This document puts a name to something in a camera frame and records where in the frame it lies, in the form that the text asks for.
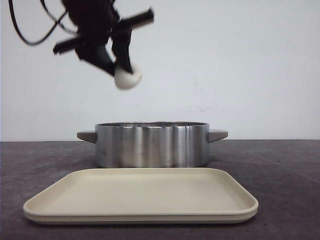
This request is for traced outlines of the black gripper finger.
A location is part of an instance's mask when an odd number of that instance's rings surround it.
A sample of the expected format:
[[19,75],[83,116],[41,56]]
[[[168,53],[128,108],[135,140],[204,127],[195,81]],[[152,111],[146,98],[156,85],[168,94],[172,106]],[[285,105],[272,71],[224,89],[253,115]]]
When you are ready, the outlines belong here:
[[104,44],[81,46],[79,48],[79,59],[115,76],[115,63],[111,60]]
[[133,74],[133,69],[130,62],[129,46],[131,43],[132,30],[125,28],[111,37],[111,50],[115,56],[115,62],[118,67],[121,67],[126,72]]

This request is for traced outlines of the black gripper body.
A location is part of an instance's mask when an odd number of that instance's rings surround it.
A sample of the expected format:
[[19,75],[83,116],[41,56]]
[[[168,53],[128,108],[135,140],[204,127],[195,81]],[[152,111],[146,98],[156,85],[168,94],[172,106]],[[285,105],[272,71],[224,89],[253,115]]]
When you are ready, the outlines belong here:
[[80,47],[108,42],[124,29],[138,28],[154,21],[151,8],[134,16],[122,18],[114,7],[113,0],[63,0],[69,19],[77,27],[76,37],[57,43],[53,52],[62,54]]

